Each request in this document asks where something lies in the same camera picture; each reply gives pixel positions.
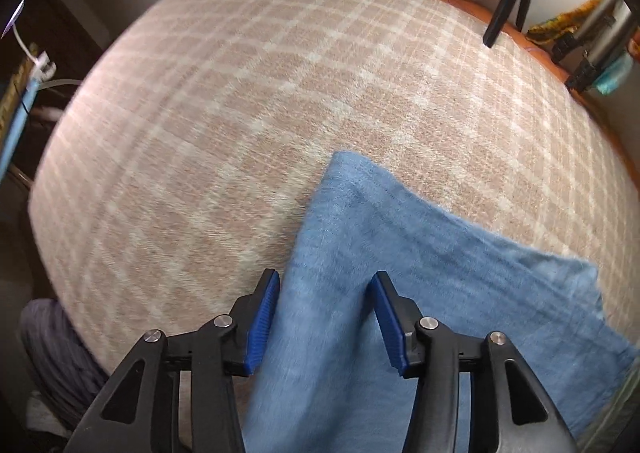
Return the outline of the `blue denim pants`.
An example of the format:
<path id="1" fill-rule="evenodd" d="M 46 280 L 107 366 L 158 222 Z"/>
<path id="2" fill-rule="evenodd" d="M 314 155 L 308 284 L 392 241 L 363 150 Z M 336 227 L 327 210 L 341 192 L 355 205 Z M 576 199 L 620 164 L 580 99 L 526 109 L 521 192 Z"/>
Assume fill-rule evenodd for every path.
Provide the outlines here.
<path id="1" fill-rule="evenodd" d="M 341 151 L 285 269 L 244 423 L 248 451 L 401 449 L 416 385 L 390 364 L 366 294 L 380 271 L 451 331 L 511 338 L 574 435 L 636 364 L 634 343 L 605 322 L 590 262 L 485 231 Z"/>

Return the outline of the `beige plaid bed blanket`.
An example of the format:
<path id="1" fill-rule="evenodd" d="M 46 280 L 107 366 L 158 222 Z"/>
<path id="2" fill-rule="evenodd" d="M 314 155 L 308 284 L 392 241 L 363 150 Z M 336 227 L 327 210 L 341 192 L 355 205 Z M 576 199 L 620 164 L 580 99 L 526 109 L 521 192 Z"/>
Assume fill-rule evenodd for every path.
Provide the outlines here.
<path id="1" fill-rule="evenodd" d="M 639 186 L 564 74 L 450 0 L 160 0 L 56 125 L 28 213 L 55 294 L 111 369 L 282 269 L 331 155 L 599 270 L 639 337 Z"/>

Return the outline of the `blue chair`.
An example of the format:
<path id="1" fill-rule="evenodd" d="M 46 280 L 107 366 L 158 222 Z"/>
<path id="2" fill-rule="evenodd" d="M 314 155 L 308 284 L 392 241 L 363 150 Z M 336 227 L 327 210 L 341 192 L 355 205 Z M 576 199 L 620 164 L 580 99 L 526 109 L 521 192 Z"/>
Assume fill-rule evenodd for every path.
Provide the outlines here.
<path id="1" fill-rule="evenodd" d="M 4 179 L 9 170 L 9 166 L 17 148 L 17 143 L 20 141 L 23 130 L 28 121 L 28 117 L 30 113 L 32 113 L 32 106 L 34 105 L 35 98 L 37 97 L 40 84 L 41 83 L 39 83 L 38 80 L 29 80 L 26 91 L 22 93 L 22 98 L 20 103 L 18 103 L 9 131 L 2 142 L 1 179 Z"/>

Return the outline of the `white clip desk lamp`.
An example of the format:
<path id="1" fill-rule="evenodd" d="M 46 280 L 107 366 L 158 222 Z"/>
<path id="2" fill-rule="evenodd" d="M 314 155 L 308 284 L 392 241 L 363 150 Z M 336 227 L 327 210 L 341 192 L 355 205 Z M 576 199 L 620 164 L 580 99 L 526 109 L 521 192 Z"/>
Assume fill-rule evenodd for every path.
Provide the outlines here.
<path id="1" fill-rule="evenodd" d="M 14 10 L 14 13 L 9 18 L 6 27 L 2 32 L 2 36 L 6 37 L 9 33 L 12 33 L 17 45 L 24 52 L 27 59 L 32 62 L 32 70 L 30 71 L 30 78 L 32 80 L 38 80 L 39 83 L 44 83 L 47 80 L 50 80 L 56 71 L 56 64 L 49 58 L 48 54 L 43 51 L 41 54 L 36 56 L 32 53 L 24 40 L 21 38 L 20 33 L 17 31 L 16 21 L 20 14 L 22 13 L 25 5 L 25 0 L 21 0 L 17 7 Z"/>

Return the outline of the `yellow patterned folded cloth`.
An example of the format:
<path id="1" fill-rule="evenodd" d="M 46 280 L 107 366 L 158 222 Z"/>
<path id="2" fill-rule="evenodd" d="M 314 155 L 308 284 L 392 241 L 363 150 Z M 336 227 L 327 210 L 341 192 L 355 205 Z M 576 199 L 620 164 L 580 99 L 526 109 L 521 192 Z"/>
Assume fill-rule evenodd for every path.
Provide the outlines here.
<path id="1" fill-rule="evenodd" d="M 6 138 L 13 116 L 17 110 L 22 93 L 26 91 L 30 74 L 35 64 L 29 56 L 24 56 L 20 65 L 9 78 L 8 84 L 1 95 L 1 140 Z"/>

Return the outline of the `colourful hanging cloth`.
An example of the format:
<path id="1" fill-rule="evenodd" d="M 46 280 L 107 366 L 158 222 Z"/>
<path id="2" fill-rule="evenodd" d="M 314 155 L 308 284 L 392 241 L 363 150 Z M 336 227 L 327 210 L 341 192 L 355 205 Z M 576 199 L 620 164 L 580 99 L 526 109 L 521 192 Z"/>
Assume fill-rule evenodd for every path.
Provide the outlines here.
<path id="1" fill-rule="evenodd" d="M 541 24 L 533 25 L 526 32 L 526 38 L 538 45 L 549 45 L 551 47 L 556 40 L 565 33 L 574 33 L 586 20 L 588 14 L 601 0 L 588 0 L 578 8 L 563 12 L 553 19 Z M 622 86 L 629 76 L 632 67 L 639 61 L 639 27 L 627 47 L 620 50 L 596 81 L 590 86 L 596 88 L 601 95 L 612 94 L 618 87 Z"/>

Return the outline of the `grey folded tripod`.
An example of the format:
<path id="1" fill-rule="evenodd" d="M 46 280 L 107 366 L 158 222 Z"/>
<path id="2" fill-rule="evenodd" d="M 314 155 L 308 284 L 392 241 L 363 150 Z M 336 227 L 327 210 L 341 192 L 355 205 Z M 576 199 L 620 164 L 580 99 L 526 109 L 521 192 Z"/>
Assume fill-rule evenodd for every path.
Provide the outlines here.
<path id="1" fill-rule="evenodd" d="M 573 50 L 582 48 L 582 58 L 565 80 L 565 87 L 582 92 L 590 87 L 616 54 L 627 47 L 638 23 L 624 0 L 601 0 L 574 33 L 562 34 L 551 50 L 560 63 Z"/>

